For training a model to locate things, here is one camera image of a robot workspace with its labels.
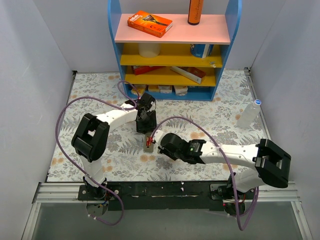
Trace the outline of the grey remote control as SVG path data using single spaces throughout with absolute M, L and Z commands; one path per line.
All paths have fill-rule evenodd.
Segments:
M 145 153 L 153 153 L 154 152 L 154 143 L 151 137 L 151 132 L 148 132 L 144 136 L 144 144 L 143 144 L 143 151 Z

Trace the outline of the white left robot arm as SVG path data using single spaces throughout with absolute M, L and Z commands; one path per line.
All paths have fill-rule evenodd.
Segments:
M 86 191 L 95 200 L 103 199 L 107 193 L 100 157 L 105 152 L 109 132 L 129 122 L 135 122 L 135 130 L 140 134 L 153 132 L 157 126 L 156 111 L 152 110 L 155 104 L 156 99 L 144 93 L 139 99 L 127 100 L 120 109 L 82 117 L 71 145 L 82 161 Z

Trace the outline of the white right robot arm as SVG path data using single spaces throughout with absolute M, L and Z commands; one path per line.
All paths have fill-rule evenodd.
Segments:
M 174 133 L 158 130 L 153 141 L 159 152 L 172 160 L 191 165 L 230 163 L 246 167 L 245 171 L 234 174 L 226 186 L 232 199 L 262 185 L 285 189 L 289 184 L 291 156 L 269 139 L 262 138 L 258 144 L 215 146 L 203 139 L 186 141 Z

